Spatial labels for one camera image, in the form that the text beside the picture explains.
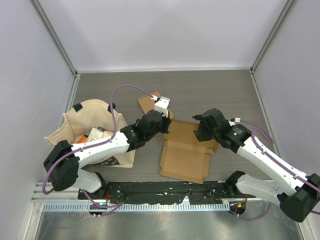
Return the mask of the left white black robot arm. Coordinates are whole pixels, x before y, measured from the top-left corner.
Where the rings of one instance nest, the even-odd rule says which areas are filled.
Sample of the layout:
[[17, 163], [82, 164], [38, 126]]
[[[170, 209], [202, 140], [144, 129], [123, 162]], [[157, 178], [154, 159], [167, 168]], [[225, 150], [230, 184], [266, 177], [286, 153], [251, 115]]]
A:
[[47, 174], [42, 192], [46, 195], [50, 193], [46, 189], [50, 182], [52, 190], [56, 192], [73, 187], [97, 200], [102, 199], [107, 192], [107, 183], [100, 173], [85, 171], [84, 166], [139, 149], [158, 133], [167, 134], [170, 123], [169, 111], [150, 110], [134, 124], [123, 127], [114, 135], [86, 143], [60, 141], [43, 162]]

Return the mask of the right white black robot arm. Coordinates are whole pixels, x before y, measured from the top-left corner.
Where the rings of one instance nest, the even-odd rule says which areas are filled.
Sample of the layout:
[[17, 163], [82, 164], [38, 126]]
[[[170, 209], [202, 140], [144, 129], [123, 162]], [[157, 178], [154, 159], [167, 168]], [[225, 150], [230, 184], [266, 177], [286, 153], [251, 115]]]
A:
[[302, 223], [320, 201], [320, 176], [307, 174], [276, 155], [257, 137], [260, 133], [269, 143], [273, 139], [263, 128], [245, 127], [245, 120], [234, 117], [227, 120], [223, 113], [212, 108], [193, 116], [199, 122], [194, 134], [199, 142], [215, 140], [223, 148], [247, 159], [266, 175], [271, 182], [260, 180], [242, 171], [234, 172], [227, 180], [226, 193], [233, 198], [251, 195], [277, 205], [295, 222]]

